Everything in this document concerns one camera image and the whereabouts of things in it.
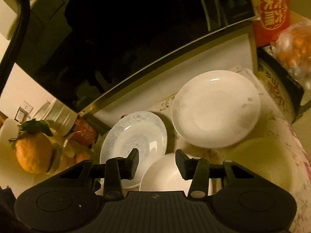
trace black cable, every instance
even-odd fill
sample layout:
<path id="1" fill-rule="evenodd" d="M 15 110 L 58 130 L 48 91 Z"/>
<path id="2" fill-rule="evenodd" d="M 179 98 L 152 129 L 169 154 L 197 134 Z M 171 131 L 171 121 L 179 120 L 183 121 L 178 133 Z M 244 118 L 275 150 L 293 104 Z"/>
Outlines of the black cable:
<path id="1" fill-rule="evenodd" d="M 15 0 L 15 2 L 17 4 L 16 29 L 0 62 L 0 95 L 3 92 L 4 86 L 21 49 L 30 16 L 29 0 Z"/>

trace light switch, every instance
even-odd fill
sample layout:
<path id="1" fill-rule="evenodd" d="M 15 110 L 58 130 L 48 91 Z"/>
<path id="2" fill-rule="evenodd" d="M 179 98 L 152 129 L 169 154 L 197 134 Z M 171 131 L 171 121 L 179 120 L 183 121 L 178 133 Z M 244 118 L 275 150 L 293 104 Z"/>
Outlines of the light switch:
<path id="1" fill-rule="evenodd" d="M 18 110 L 14 119 L 17 122 L 22 123 L 24 118 L 25 118 L 25 113 L 22 112 L 21 110 Z"/>
<path id="2" fill-rule="evenodd" d="M 29 114 L 34 107 L 31 106 L 29 103 L 26 103 L 25 101 L 23 101 L 23 103 L 21 104 L 21 108 L 24 110 L 24 112 L 26 112 L 27 114 Z"/>

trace white bowl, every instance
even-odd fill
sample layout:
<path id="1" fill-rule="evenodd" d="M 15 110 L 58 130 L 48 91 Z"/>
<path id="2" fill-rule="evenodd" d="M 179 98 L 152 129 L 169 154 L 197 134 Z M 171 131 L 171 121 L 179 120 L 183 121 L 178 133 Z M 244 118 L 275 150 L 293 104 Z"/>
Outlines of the white bowl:
<path id="1" fill-rule="evenodd" d="M 151 112 L 141 111 L 121 119 L 107 135 L 100 152 L 100 163 L 110 158 L 126 158 L 133 148 L 139 151 L 134 179 L 122 180 L 125 189 L 139 185 L 147 169 L 166 151 L 167 132 L 162 120 Z"/>
<path id="2" fill-rule="evenodd" d="M 140 191 L 184 191 L 188 195 L 192 180 L 184 180 L 175 162 L 175 153 L 164 155 L 147 170 L 140 183 Z M 210 179 L 208 195 L 212 195 Z"/>
<path id="3" fill-rule="evenodd" d="M 177 93 L 172 122 L 178 134 L 203 148 L 221 148 L 245 138 L 260 115 L 255 86 L 244 76 L 218 70 L 200 74 Z"/>

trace bag of oranges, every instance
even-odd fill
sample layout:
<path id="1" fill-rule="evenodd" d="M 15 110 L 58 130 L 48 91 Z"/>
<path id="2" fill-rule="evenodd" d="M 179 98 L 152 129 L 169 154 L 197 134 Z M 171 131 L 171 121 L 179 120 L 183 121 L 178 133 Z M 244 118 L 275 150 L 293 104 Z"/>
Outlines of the bag of oranges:
<path id="1" fill-rule="evenodd" d="M 288 73 L 311 90 L 311 21 L 295 23 L 275 35 L 271 49 Z"/>

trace microwave oven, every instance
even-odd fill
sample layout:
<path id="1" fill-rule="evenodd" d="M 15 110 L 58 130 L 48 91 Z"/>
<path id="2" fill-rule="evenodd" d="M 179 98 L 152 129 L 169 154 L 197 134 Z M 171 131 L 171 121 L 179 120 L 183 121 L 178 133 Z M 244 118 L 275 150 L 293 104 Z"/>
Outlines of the microwave oven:
<path id="1" fill-rule="evenodd" d="M 176 51 L 253 18 L 251 0 L 31 0 L 16 63 L 80 112 Z"/>

